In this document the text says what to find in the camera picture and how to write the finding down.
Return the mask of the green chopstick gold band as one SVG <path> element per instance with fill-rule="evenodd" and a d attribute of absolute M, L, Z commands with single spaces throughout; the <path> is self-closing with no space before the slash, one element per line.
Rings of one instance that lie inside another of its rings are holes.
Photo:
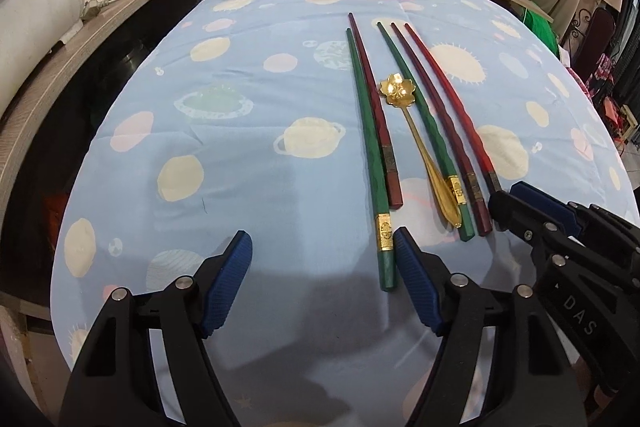
<path fill-rule="evenodd" d="M 382 156 L 380 148 L 378 147 L 378 135 L 375 130 L 367 83 L 364 79 L 355 36 L 350 28 L 346 29 L 346 37 L 350 58 L 352 59 L 352 69 L 354 70 L 364 149 L 366 150 L 376 257 L 378 257 L 378 281 L 380 282 L 382 291 L 393 291 L 397 286 L 393 228 L 392 217 L 390 217 L 390 205 L 388 205 Z"/>
<path fill-rule="evenodd" d="M 416 84 L 416 80 L 414 79 L 412 72 L 410 72 L 408 64 L 402 57 L 396 44 L 393 42 L 392 37 L 380 20 L 376 23 L 376 27 L 381 33 L 386 46 L 390 50 L 390 53 L 392 54 L 392 57 L 399 69 L 399 72 L 396 72 L 396 74 L 400 74 L 402 77 L 411 80 L 414 84 L 414 87 L 416 87 L 416 91 L 414 91 L 414 97 L 416 98 L 416 101 L 409 107 L 409 112 L 412 106 L 416 106 L 416 109 L 418 110 L 418 113 L 422 120 L 422 124 L 425 128 L 428 141 L 430 141 L 433 152 L 435 153 L 435 157 L 432 157 L 431 154 L 430 155 L 433 158 L 438 170 L 444 177 L 450 192 L 454 194 L 454 198 L 459 205 L 462 225 L 460 229 L 455 229 L 458 231 L 460 239 L 462 239 L 463 242 L 467 242 L 474 237 L 475 230 L 469 212 L 469 207 L 466 203 L 466 199 L 462 191 L 462 186 L 457 175 L 456 168 L 454 168 L 454 164 L 449 157 L 444 138 L 439 132 L 436 120 L 433 117 L 430 109 L 428 108 L 425 98 L 420 88 Z"/>

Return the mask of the blue planet pattern tablecloth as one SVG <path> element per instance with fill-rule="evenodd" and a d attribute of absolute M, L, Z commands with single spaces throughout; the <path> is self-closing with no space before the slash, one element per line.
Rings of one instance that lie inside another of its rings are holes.
<path fill-rule="evenodd" d="M 378 285 L 346 30 L 373 74 L 411 26 L 475 124 L 503 187 L 639 218 L 632 184 L 560 61 L 488 0 L 203 0 L 108 110 L 56 248 L 51 311 L 68 363 L 110 292 L 158 291 L 224 250 L 254 256 L 206 348 L 245 426 L 401 426 L 438 339 Z"/>

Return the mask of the gold flower spoon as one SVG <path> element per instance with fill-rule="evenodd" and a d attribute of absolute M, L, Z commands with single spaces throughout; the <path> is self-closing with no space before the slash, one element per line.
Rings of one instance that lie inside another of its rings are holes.
<path fill-rule="evenodd" d="M 409 107 L 416 101 L 414 91 L 416 91 L 416 87 L 414 87 L 413 82 L 400 74 L 389 75 L 386 80 L 378 85 L 378 92 L 385 98 L 386 103 L 399 108 L 405 117 L 413 141 L 416 143 L 426 169 L 427 179 L 430 181 L 440 214 L 452 227 L 460 229 L 462 218 L 459 205 L 430 153 L 427 152 L 418 128 L 410 115 Z"/>

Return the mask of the white blue plastic bin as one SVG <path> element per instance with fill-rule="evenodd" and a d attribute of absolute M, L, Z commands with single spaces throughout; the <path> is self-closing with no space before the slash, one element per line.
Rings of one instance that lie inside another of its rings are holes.
<path fill-rule="evenodd" d="M 85 0 L 1 0 L 1 107 L 80 21 Z"/>

